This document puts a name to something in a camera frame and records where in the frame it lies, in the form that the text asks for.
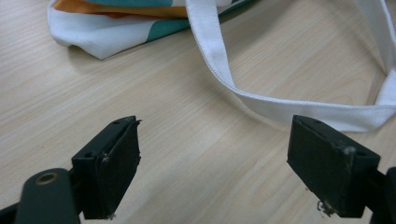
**white cloth bag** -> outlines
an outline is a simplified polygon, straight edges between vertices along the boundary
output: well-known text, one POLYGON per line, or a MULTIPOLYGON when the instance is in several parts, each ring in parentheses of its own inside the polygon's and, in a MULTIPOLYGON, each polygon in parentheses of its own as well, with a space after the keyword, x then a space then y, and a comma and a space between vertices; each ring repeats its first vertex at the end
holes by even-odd
MULTIPOLYGON (((177 1, 177 3, 183 5, 184 1, 177 1)), ((338 131, 368 132, 383 125, 396 113, 396 41, 385 0, 355 0, 355 3, 373 32, 375 42, 388 73, 374 105, 336 105, 294 101, 257 95, 238 89, 233 82, 219 26, 219 14, 225 9, 219 7, 215 0, 186 0, 185 5, 192 32, 207 66, 216 79, 232 91, 252 111, 269 119, 283 122, 291 122, 293 115, 302 115, 322 120, 338 131)), ((81 18, 76 15, 67 15, 54 11, 50 6, 51 4, 49 4, 48 11, 49 29, 55 40, 64 46, 79 44, 90 54, 101 59, 131 47, 129 43, 125 44, 128 42, 127 39, 120 41, 110 39, 111 45, 107 45, 104 37, 108 38, 110 32, 121 32, 122 35, 118 36, 139 35, 139 29, 143 29, 141 27, 145 26, 149 27, 148 23, 150 23, 150 21, 138 19, 132 22, 134 28, 131 28, 123 24, 124 22, 130 24, 130 21, 112 21, 108 18, 103 18, 103 16, 96 16, 96 19, 94 19, 92 15, 78 15, 79 17, 90 17, 89 20, 98 20, 94 22, 95 24, 97 22, 98 24, 103 24, 101 26, 102 29, 99 29, 102 35, 87 37, 86 35, 92 35, 88 32, 83 35, 84 38, 88 39, 88 41, 85 41, 88 44, 84 45, 82 43, 81 45, 81 43, 77 43, 78 39, 76 38, 76 36, 80 35, 65 30, 67 26, 64 26, 65 23, 69 22, 79 25, 81 24, 81 18)), ((79 29, 75 32, 84 32, 83 28, 80 27, 79 29)), ((140 43, 143 43, 145 38, 142 36, 140 43)))

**tote bag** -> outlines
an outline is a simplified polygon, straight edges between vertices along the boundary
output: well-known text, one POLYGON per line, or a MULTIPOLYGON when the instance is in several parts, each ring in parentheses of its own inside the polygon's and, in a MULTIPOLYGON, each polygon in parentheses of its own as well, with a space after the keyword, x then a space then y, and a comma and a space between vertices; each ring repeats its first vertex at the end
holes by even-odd
POLYGON ((387 72, 374 105, 337 105, 279 99, 240 90, 233 82, 219 26, 219 15, 247 1, 232 0, 88 0, 107 7, 170 7, 186 10, 188 20, 173 11, 156 17, 158 11, 132 13, 112 18, 109 15, 65 12, 48 5, 50 33, 63 46, 76 45, 104 59, 123 49, 149 42, 191 27, 205 62, 216 79, 232 91, 248 108, 269 119, 291 122, 293 115, 322 120, 338 131, 368 132, 383 125, 396 113, 395 33, 385 0, 355 0, 372 30, 387 72))

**light wood grain surface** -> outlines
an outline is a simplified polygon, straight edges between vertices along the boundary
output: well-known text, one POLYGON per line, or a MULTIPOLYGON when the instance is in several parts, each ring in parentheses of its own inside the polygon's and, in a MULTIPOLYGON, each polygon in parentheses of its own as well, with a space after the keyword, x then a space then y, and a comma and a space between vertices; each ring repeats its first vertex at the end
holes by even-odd
MULTIPOLYGON (((31 175, 136 115, 142 161, 112 221, 368 223, 327 217, 287 165, 290 124, 250 112, 206 68, 190 30, 99 61, 57 45, 44 0, 0 2, 0 207, 31 175)), ((391 12, 396 2, 389 0, 391 12)), ((275 97, 371 105, 385 78, 351 0, 259 0, 221 19, 236 84, 275 97)), ((396 119, 348 136, 396 165, 396 119)))

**white fabric strap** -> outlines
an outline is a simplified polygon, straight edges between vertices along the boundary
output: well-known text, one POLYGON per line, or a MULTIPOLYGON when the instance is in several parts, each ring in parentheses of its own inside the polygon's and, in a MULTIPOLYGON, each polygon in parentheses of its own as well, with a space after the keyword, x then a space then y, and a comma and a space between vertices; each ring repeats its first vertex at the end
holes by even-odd
POLYGON ((276 99, 239 90, 233 83, 214 0, 186 0, 195 40, 213 75, 259 115, 291 122, 293 115, 320 119, 339 131, 368 132, 396 113, 395 34, 384 0, 355 0, 374 33, 388 72, 375 105, 336 105, 276 99))

